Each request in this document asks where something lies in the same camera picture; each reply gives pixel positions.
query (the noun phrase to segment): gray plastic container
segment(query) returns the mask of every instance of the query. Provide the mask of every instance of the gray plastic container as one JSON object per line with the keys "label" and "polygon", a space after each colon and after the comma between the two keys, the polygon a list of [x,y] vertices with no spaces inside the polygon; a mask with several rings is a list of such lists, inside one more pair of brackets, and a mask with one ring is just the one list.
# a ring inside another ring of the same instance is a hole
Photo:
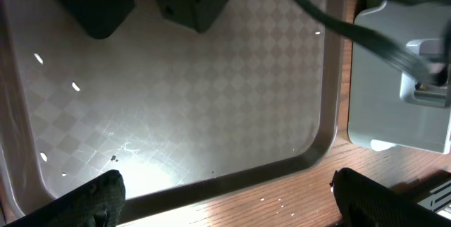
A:
{"label": "gray plastic container", "polygon": [[[129,222],[328,151],[341,40],[292,0],[230,0],[202,35],[135,1],[99,41],[56,0],[1,0],[0,167],[16,216],[118,169]],[[341,18],[344,0],[327,1]]]}

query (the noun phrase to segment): wooden table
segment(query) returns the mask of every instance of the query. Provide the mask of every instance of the wooden table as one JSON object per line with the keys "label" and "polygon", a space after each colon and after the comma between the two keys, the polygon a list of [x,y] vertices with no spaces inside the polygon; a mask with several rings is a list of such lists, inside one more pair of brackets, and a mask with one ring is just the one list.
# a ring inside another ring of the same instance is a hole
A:
{"label": "wooden table", "polygon": [[[356,0],[348,0],[347,21],[352,22],[355,5]],[[341,219],[329,187],[335,170],[350,167],[387,187],[421,180],[439,169],[451,171],[447,155],[406,147],[375,152],[349,141],[352,43],[348,40],[343,59],[339,130],[318,166],[212,202],[151,216],[137,226],[334,226]]]}

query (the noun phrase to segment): tray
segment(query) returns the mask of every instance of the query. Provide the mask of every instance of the tray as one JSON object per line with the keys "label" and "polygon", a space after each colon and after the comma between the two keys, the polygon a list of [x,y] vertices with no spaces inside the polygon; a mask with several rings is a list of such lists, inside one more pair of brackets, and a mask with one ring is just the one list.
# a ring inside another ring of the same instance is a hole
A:
{"label": "tray", "polygon": [[[342,17],[344,0],[314,0]],[[1,177],[18,217],[110,169],[123,223],[303,171],[336,132],[341,41],[292,0],[230,0],[202,35],[154,0],[89,38],[1,0]]]}

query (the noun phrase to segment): checkered pattern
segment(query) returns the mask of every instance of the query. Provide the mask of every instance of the checkered pattern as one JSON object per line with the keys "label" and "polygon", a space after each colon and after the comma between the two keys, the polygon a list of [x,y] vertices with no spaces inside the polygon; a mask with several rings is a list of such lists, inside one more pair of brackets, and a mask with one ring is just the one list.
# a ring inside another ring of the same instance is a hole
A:
{"label": "checkered pattern", "polygon": [[286,159],[313,141],[323,28],[291,0],[230,0],[203,35],[160,19],[154,0],[136,0],[102,41],[55,0],[25,1],[6,0],[55,196],[113,168],[127,197],[140,196]]}

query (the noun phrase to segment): wood grain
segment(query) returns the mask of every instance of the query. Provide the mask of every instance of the wood grain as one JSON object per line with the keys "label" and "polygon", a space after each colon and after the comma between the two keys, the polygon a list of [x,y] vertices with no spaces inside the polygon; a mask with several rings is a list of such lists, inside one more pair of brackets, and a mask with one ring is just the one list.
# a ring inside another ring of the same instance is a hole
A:
{"label": "wood grain", "polygon": [[[356,2],[357,0],[347,1],[348,22],[354,19]],[[350,167],[387,187],[421,180],[440,169],[451,171],[451,159],[446,155],[406,147],[375,152],[355,146],[349,141],[347,121],[351,60],[352,43],[345,40],[338,134],[326,158],[318,166],[213,202],[150,217],[147,224],[334,226],[341,220],[329,187],[335,170]]]}

